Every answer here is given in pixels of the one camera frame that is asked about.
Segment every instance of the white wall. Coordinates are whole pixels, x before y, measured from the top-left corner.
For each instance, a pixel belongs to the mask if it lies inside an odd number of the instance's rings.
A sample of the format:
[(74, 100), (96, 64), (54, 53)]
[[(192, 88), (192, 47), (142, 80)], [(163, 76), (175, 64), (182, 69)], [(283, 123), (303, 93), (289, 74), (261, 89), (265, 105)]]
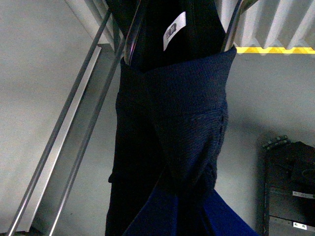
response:
[[(0, 1), (0, 233), (13, 219), (91, 42), (63, 0)], [(41, 194), (36, 189), (28, 218)], [(19, 230), (29, 226), (24, 217)]]

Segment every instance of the white sticker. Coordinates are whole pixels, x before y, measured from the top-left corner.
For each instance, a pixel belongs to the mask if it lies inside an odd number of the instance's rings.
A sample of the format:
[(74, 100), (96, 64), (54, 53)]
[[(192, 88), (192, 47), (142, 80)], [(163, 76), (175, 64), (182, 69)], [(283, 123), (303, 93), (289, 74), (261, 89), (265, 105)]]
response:
[(176, 20), (167, 28), (164, 36), (163, 36), (163, 50), (165, 51), (168, 43), (172, 40), (172, 38), (180, 31), (182, 28), (186, 26), (186, 12), (184, 11), (180, 14)]
[(296, 196), (296, 197), (300, 197), (300, 198), (315, 199), (315, 195), (314, 194), (300, 193), (300, 192), (293, 191), (292, 195)]
[(307, 230), (307, 225), (303, 225), (303, 224), (296, 223), (296, 222), (293, 222), (293, 227), (301, 229), (301, 230)]

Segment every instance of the blue cloth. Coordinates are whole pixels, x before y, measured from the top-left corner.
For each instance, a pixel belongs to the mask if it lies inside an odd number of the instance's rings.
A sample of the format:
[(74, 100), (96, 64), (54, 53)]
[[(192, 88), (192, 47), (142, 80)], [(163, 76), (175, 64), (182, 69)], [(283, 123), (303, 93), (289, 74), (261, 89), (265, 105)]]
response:
[(121, 61), (106, 236), (256, 236), (214, 190), (233, 47), (141, 73)]

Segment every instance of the hanging clothes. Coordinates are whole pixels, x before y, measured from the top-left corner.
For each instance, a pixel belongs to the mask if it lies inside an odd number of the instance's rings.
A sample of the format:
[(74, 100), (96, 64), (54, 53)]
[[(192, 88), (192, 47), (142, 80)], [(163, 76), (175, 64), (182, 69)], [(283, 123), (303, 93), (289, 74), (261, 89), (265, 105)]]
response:
[(214, 190), (235, 55), (146, 73), (122, 59), (106, 236), (257, 235)]
[(131, 66), (121, 60), (106, 236), (257, 235), (214, 190), (236, 55), (220, 53), (224, 34), (214, 0), (149, 2)]

